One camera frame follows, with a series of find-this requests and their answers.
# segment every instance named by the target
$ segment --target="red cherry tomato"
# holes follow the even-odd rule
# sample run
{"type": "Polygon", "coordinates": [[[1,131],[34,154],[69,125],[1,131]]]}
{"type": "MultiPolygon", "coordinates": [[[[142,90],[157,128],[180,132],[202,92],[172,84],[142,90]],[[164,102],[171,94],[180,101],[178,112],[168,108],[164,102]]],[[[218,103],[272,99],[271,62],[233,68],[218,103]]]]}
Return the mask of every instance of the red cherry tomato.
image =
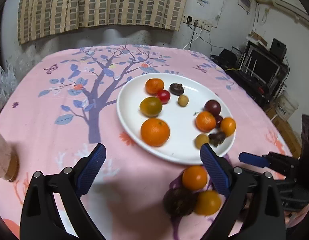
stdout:
{"type": "Polygon", "coordinates": [[[170,93],[166,90],[159,90],[157,98],[159,98],[163,104],[166,104],[170,100],[170,93]]]}

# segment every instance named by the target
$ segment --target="striped curtain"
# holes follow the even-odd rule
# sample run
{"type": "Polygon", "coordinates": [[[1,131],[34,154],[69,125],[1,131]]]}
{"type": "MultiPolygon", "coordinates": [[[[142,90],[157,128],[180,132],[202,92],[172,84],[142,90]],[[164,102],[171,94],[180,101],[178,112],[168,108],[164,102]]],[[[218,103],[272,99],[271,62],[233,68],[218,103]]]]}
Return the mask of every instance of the striped curtain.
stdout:
{"type": "Polygon", "coordinates": [[[179,30],[186,0],[20,0],[19,44],[79,27],[148,25],[179,30]]]}

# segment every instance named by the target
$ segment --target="air conditioner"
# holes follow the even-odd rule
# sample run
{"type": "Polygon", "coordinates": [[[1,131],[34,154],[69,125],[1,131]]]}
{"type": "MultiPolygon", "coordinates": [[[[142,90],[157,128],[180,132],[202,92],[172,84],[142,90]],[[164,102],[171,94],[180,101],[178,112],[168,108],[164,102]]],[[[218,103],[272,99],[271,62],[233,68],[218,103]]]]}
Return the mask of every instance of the air conditioner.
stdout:
{"type": "Polygon", "coordinates": [[[309,15],[299,0],[271,0],[273,6],[309,26],[309,15]]]}

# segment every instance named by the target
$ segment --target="table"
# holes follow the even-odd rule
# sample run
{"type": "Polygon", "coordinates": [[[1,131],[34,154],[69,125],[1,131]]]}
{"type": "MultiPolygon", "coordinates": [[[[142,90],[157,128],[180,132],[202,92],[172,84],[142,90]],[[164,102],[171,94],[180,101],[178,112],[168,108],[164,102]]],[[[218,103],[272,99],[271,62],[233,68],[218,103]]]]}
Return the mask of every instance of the table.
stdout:
{"type": "MultiPolygon", "coordinates": [[[[101,142],[107,159],[81,201],[106,239],[200,239],[216,215],[191,214],[172,225],[162,206],[170,183],[185,166],[138,147],[116,114],[120,88],[138,75],[153,72],[186,76],[226,103],[237,122],[236,139],[226,155],[232,165],[239,164],[242,151],[291,155],[262,109],[203,54],[143,45],[57,52],[27,74],[0,115],[0,132],[20,158],[17,180],[0,179],[0,215],[17,236],[32,174],[37,170],[45,175],[59,173],[101,142]]],[[[75,234],[57,195],[56,202],[65,227],[75,234]]]]}

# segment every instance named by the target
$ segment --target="metal screw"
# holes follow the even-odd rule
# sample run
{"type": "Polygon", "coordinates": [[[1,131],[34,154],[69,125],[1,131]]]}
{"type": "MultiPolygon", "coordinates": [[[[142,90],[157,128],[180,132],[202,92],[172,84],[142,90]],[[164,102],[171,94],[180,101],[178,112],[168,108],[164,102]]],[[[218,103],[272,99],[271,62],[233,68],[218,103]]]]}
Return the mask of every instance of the metal screw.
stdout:
{"type": "Polygon", "coordinates": [[[271,174],[270,172],[268,172],[268,171],[266,171],[266,172],[264,173],[264,175],[265,175],[268,179],[272,178],[272,174],[271,174]]]}
{"type": "Polygon", "coordinates": [[[69,174],[71,171],[72,171],[72,168],[71,168],[71,167],[66,167],[66,168],[64,168],[64,170],[63,170],[63,172],[64,172],[65,174],[69,174]]]}
{"type": "Polygon", "coordinates": [[[239,168],[239,167],[235,167],[235,168],[233,169],[233,171],[234,171],[235,173],[237,173],[237,174],[241,174],[241,173],[242,173],[242,169],[239,168]]]}
{"type": "Polygon", "coordinates": [[[40,171],[36,171],[36,172],[33,174],[33,176],[34,176],[35,178],[40,177],[40,175],[41,175],[41,172],[40,172],[40,171]]]}

